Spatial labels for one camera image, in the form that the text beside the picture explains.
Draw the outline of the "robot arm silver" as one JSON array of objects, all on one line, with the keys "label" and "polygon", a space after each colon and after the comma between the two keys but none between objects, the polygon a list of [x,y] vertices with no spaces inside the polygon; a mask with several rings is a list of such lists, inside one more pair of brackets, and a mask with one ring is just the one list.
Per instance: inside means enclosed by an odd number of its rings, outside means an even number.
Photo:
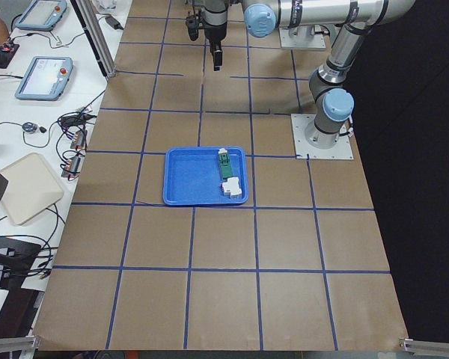
[{"label": "robot arm silver", "polygon": [[339,24],[341,30],[325,63],[309,78],[317,107],[306,140],[314,147],[335,145],[340,128],[353,111],[352,95],[343,89],[347,72],[373,25],[379,23],[386,1],[241,1],[245,27],[254,37],[265,37],[276,28]]},{"label": "robot arm silver", "polygon": [[320,32],[325,25],[376,26],[399,19],[413,1],[385,0],[286,0],[242,1],[247,32],[263,38],[278,29],[284,48],[321,51],[326,47]]}]

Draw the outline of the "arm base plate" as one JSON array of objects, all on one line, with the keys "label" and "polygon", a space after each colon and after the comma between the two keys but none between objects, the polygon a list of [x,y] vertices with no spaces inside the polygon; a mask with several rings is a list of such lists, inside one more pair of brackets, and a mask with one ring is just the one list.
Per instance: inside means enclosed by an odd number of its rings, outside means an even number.
[{"label": "arm base plate", "polygon": [[340,131],[327,135],[314,123],[315,114],[291,114],[297,159],[353,160],[354,156],[343,124]]},{"label": "arm base plate", "polygon": [[285,49],[308,51],[324,51],[326,49],[323,29],[319,25],[280,28],[279,36],[281,47]]}]

